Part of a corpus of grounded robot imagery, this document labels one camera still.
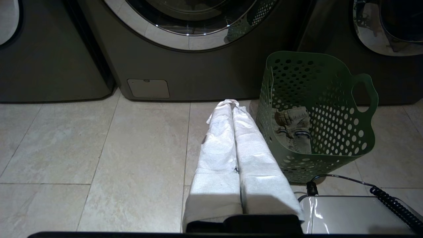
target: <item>washing machine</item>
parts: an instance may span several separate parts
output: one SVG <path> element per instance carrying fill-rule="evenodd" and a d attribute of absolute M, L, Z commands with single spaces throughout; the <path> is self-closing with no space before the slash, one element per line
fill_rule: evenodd
<path fill-rule="evenodd" d="M 108 64 L 73 0 L 0 0 L 0 102 L 103 98 Z"/>
<path fill-rule="evenodd" d="M 372 77 L 380 105 L 423 97 L 423 1 L 315 0 L 296 50 L 326 53 Z M 353 90 L 359 105 L 370 100 Z"/>
<path fill-rule="evenodd" d="M 266 58 L 291 50 L 302 0 L 79 0 L 131 100 L 259 96 Z"/>

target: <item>white fabric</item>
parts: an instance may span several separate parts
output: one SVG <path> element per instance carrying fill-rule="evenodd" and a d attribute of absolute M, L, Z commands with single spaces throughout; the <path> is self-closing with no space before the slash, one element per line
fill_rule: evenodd
<path fill-rule="evenodd" d="M 294 214 L 304 220 L 287 179 L 245 107 L 235 100 L 220 102 L 207 123 L 185 205 L 184 232 L 192 221 L 223 222 L 243 213 Z"/>
<path fill-rule="evenodd" d="M 0 45 L 8 41 L 18 28 L 18 0 L 0 0 Z"/>
<path fill-rule="evenodd" d="M 242 214 L 231 104 L 220 102 L 210 124 L 185 205 L 183 229 L 192 221 L 223 222 Z"/>

